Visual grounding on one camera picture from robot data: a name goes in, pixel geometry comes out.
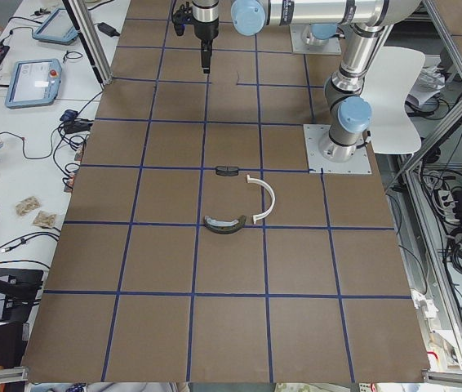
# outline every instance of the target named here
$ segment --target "metal rack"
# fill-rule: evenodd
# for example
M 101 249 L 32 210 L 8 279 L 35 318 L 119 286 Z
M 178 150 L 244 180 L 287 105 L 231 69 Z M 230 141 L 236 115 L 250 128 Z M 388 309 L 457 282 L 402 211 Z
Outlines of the metal rack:
M 449 55 L 454 61 L 455 70 L 462 78 L 462 55 L 458 47 L 452 39 L 442 17 L 439 15 L 433 0 L 424 0 L 424 6 L 429 12 Z M 431 148 L 448 133 L 449 129 L 457 122 L 461 114 L 462 100 L 442 121 L 440 121 L 433 133 L 425 139 L 424 145 L 418 153 L 410 157 L 401 158 L 401 168 L 395 177 L 395 179 L 397 179 L 399 176 L 403 176 L 409 189 L 414 214 L 418 220 L 420 232 L 428 253 L 428 259 L 430 260 L 431 267 L 438 283 L 437 291 L 439 291 L 442 296 L 446 315 L 454 331 L 457 344 L 456 351 L 460 371 L 445 373 L 428 372 L 425 375 L 425 380 L 435 383 L 441 383 L 441 381 L 443 381 L 450 385 L 458 386 L 462 386 L 462 320 L 460 318 L 458 304 L 452 293 L 451 284 L 446 276 L 443 264 L 440 261 L 439 249 L 442 247 L 442 244 L 440 243 L 441 239 L 438 233 L 437 218 L 427 204 L 421 189 L 420 181 L 414 170 L 421 164 L 423 157 Z M 458 166 L 456 163 L 451 164 L 451 168 L 462 170 L 462 166 Z

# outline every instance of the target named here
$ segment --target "black connector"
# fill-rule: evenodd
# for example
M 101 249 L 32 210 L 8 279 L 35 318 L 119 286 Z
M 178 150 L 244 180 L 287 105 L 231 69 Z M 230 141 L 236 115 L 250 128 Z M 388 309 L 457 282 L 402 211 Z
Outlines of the black connector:
M 114 27 L 110 26 L 107 23 L 101 22 L 97 25 L 97 28 L 102 33 L 106 34 L 108 37 L 118 37 L 120 33 Z

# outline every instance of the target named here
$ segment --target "gray cylinder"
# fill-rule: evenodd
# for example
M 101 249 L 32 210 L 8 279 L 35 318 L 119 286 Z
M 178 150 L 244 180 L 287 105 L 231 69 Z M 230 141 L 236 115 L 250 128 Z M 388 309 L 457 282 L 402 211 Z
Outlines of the gray cylinder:
M 421 0 L 389 0 L 389 8 L 378 25 L 387 26 L 401 22 L 411 16 L 420 3 Z

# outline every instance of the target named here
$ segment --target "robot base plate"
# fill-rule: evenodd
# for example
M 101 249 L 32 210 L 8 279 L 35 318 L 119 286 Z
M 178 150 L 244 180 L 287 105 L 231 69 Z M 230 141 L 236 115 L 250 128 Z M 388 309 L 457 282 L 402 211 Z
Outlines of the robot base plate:
M 372 174 L 371 164 L 369 163 L 365 147 L 357 149 L 353 157 L 344 163 L 331 162 L 329 159 L 323 157 L 318 149 L 318 142 L 323 134 L 329 132 L 329 127 L 330 125 L 324 124 L 304 125 L 305 148 L 307 150 L 307 162 L 310 172 L 312 174 L 320 174 L 323 170 L 324 173 L 330 174 Z M 358 143 L 363 143 L 363 139 L 360 138 Z
M 321 47 L 307 45 L 302 39 L 302 33 L 306 24 L 294 24 L 291 26 L 291 42 L 293 44 L 293 53 L 303 53 L 305 55 L 328 55 L 340 56 L 342 49 L 338 38 L 331 38 L 329 42 Z

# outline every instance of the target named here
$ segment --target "wire bundle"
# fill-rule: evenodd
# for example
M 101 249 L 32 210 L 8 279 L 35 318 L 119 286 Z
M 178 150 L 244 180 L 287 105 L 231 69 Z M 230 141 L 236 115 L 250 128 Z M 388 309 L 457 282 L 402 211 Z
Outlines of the wire bundle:
M 460 102 L 461 98 L 462 92 L 460 96 L 458 96 L 456 104 Z M 433 156 L 436 154 L 436 150 L 459 129 L 461 129 L 460 137 L 450 157 L 447 159 L 445 167 L 441 171 L 426 171 L 425 166 L 433 162 Z M 449 191 L 452 193 L 456 190 L 462 190 L 462 173 L 449 168 L 451 160 L 460 146 L 461 141 L 462 115 L 448 130 L 446 135 L 425 155 L 417 174 L 424 196 L 434 216 L 437 218 L 437 226 L 442 244 L 442 263 L 452 290 L 452 295 L 458 305 L 458 312 L 462 322 L 462 294 L 458 291 L 457 285 L 454 283 L 449 270 L 449 265 L 452 265 L 454 270 L 462 274 L 462 220 L 449 220 L 446 216 L 445 206 L 443 206 L 436 197 L 439 191 Z

